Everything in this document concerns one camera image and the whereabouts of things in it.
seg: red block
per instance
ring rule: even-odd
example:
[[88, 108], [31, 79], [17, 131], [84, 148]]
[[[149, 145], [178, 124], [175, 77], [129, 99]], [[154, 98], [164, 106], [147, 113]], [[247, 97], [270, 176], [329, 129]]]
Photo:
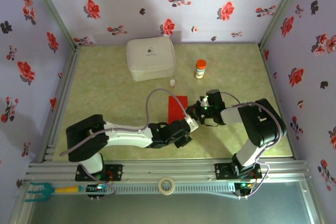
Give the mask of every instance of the red block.
[[[186, 109], [188, 107], [188, 97], [185, 95], [179, 95], [177, 98], [182, 103], [183, 108]], [[180, 105], [175, 98], [170, 95], [168, 99], [168, 124], [171, 124], [176, 120], [182, 120], [184, 117], [185, 115]]]

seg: masking tape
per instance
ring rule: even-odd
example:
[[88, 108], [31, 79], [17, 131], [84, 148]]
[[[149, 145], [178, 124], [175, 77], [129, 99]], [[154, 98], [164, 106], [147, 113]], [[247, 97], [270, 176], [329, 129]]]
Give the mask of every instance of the masking tape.
[[[162, 188], [162, 184], [163, 182], [165, 181], [169, 181], [171, 184], [172, 184], [172, 187], [166, 191], [165, 189]], [[175, 190], [175, 182], [174, 180], [172, 180], [171, 178], [169, 177], [163, 177], [160, 179], [159, 181], [159, 184], [158, 184], [158, 187], [159, 187], [159, 191], [163, 194], [163, 195], [170, 195], [173, 193], [173, 191]]]

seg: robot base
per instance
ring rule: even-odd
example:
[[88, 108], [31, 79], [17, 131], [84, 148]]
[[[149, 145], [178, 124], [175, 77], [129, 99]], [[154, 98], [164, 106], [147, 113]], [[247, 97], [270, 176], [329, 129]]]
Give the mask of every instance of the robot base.
[[[103, 164], [103, 170], [92, 174], [93, 177], [103, 181], [121, 181], [122, 176], [122, 165], [105, 165]], [[90, 178], [83, 170], [81, 165], [77, 166], [75, 181], [87, 182], [94, 181]]]
[[237, 175], [233, 173], [231, 163], [218, 163], [215, 164], [215, 174], [217, 180], [262, 178], [259, 164], [256, 164], [254, 168], [248, 172]]

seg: floral wallpaper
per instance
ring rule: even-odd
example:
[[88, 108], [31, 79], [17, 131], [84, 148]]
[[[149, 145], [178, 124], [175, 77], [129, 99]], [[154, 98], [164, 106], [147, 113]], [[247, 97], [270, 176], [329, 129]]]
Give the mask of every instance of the floral wallpaper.
[[41, 151], [71, 49], [41, 0], [0, 3], [0, 223], [6, 224]]
[[336, 5], [331, 3], [292, 0], [264, 48], [288, 134], [310, 167], [326, 223], [336, 223]]
[[[162, 35], [170, 36], [174, 43], [260, 42], [281, 2], [281, 0], [52, 1], [77, 45], [126, 44], [131, 39]], [[290, 25], [290, 21], [286, 23], [284, 33], [287, 33]]]

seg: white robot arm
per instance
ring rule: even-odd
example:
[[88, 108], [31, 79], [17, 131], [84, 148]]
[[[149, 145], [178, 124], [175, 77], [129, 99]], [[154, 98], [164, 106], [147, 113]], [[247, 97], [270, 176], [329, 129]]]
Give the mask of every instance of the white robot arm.
[[189, 143], [190, 133], [198, 128], [194, 119], [186, 116], [183, 120], [167, 123], [149, 123], [139, 129], [134, 126], [116, 125], [105, 122], [102, 115], [93, 115], [66, 129], [69, 161], [79, 162], [91, 173], [103, 169], [102, 148], [111, 145], [132, 145], [140, 148], [162, 148], [175, 144], [177, 148]]
[[266, 99], [225, 107], [219, 90], [206, 92], [186, 110], [183, 120], [167, 123], [149, 123], [142, 129], [115, 125], [93, 115], [66, 129], [69, 161], [79, 162], [95, 174], [102, 171], [103, 160], [98, 152], [111, 145], [132, 145], [140, 148], [162, 148], [174, 143], [177, 148], [189, 143], [190, 133], [198, 128], [197, 122], [209, 126], [206, 119], [218, 125], [243, 123], [249, 139], [232, 157], [232, 173], [244, 174], [254, 169], [256, 159], [265, 148], [276, 143], [286, 133], [282, 119]]

